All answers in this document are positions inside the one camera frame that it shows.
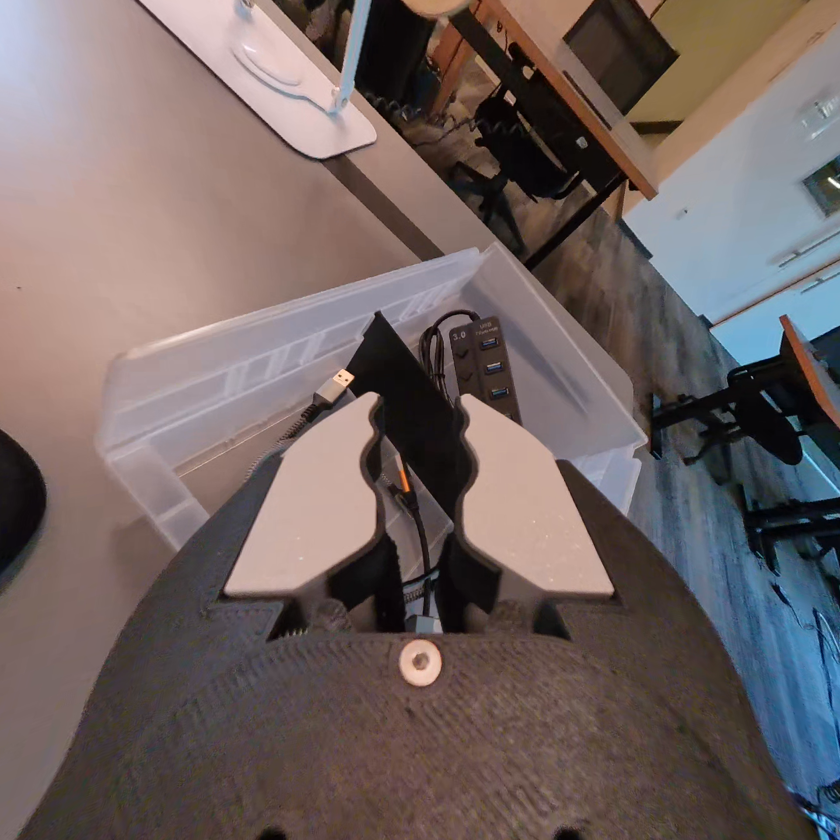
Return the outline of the black USB hub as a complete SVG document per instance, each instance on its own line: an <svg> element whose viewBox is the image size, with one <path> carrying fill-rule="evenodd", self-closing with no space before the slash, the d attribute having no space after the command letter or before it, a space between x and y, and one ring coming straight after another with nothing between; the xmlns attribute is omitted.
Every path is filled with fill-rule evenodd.
<svg viewBox="0 0 840 840"><path fill-rule="evenodd" d="M459 395L472 395L522 425L508 349L498 316L454 327L448 336Z"/></svg>

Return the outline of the clear plastic storage bin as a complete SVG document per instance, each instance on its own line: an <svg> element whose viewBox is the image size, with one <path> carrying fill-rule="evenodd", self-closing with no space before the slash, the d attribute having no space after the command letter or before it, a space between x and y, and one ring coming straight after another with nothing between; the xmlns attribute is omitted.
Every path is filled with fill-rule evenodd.
<svg viewBox="0 0 840 840"><path fill-rule="evenodd" d="M621 367L501 245L459 251L145 345L115 358L96 448L178 551L209 519L182 482L310 403L380 311L409 346L458 308L500 316L526 428L627 514L647 441Z"/></svg>

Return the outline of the black divider panel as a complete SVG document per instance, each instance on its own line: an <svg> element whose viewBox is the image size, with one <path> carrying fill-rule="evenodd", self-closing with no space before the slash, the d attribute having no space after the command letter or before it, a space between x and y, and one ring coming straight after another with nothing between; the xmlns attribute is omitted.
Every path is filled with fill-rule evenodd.
<svg viewBox="0 0 840 840"><path fill-rule="evenodd" d="M385 436L455 522L473 469L462 435L463 414L435 389L381 311L374 313L345 369L353 376L354 396L373 392L382 398Z"/></svg>

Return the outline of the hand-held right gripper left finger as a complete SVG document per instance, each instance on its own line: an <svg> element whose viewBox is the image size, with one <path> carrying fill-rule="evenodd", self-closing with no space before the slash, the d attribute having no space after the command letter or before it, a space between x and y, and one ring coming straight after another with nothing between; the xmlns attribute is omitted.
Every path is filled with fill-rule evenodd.
<svg viewBox="0 0 840 840"><path fill-rule="evenodd" d="M224 584L227 598L314 601L382 540L384 508L368 465L381 453L381 407L367 392L289 447Z"/></svg>

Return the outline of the black computer monitor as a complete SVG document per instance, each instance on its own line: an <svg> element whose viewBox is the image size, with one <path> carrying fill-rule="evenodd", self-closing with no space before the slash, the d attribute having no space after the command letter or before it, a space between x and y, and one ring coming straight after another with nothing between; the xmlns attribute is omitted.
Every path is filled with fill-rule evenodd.
<svg viewBox="0 0 840 840"><path fill-rule="evenodd" d="M679 58L635 1L594 1L565 44L623 116Z"/></svg>

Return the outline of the black office chair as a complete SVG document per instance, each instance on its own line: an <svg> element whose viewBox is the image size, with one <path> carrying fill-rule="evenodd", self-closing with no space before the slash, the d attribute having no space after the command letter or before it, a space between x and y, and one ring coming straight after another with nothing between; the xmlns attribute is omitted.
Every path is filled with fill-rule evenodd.
<svg viewBox="0 0 840 840"><path fill-rule="evenodd" d="M476 146L491 154L499 166L493 176L483 175L463 161L457 161L447 184L456 192L481 198L482 221L489 225L500 218L515 238L518 249L524 248L521 232L505 194L506 185L515 183L533 202L560 200L570 195L584 177L555 164L526 130L518 110L503 93L492 93L476 110Z"/></svg>
<svg viewBox="0 0 840 840"><path fill-rule="evenodd" d="M781 463L798 466L804 457L802 433L767 393L768 388L776 386L781 370L781 362L762 360L730 371L727 385L707 396L680 394L671 402L663 402L652 394L648 444L651 456L663 458L666 429L692 421L703 426L702 443L694 455L683 457L682 462L694 466L717 450L721 466L711 474L720 486L732 483L732 447L747 438Z"/></svg>

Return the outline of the black padded wrist rest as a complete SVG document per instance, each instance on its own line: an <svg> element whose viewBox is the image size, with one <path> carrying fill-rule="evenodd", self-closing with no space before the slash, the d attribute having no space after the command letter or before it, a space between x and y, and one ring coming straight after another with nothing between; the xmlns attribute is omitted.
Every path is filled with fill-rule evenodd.
<svg viewBox="0 0 840 840"><path fill-rule="evenodd" d="M45 479L32 456L1 431L1 575L7 578L36 539L46 514Z"/></svg>

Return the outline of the wooden desk black frame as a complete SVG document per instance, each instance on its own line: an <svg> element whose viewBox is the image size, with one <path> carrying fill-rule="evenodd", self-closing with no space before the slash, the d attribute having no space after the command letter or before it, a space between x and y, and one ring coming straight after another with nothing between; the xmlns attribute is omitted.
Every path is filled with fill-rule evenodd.
<svg viewBox="0 0 840 840"><path fill-rule="evenodd" d="M839 428L839 387L816 356L811 343L787 314L780 316L784 341L793 353L795 365L804 377L816 404L829 421Z"/></svg>
<svg viewBox="0 0 840 840"><path fill-rule="evenodd" d="M522 73L513 69L512 59L490 32L490 25L499 24L510 39L510 46L519 45L535 70L542 73L571 110L572 123L583 130L581 136L610 162L611 177L603 184L597 185L590 176L584 176L594 194L528 257L525 266L530 271L535 271L621 186L632 186L647 200L658 194L649 148L565 42L556 9L548 2L457 2L454 11L438 14L447 25L433 52L433 63L441 71L433 114L446 110L472 56L481 58L520 104L535 107L538 101L533 91Z"/></svg>

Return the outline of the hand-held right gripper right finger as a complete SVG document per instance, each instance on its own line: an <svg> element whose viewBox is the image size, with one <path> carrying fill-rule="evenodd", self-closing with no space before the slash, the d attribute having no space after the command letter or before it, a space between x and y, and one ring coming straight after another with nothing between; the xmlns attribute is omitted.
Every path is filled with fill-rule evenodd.
<svg viewBox="0 0 840 840"><path fill-rule="evenodd" d="M458 399L458 412L469 474L455 532L499 571L499 596L611 599L613 582L550 450L472 395Z"/></svg>

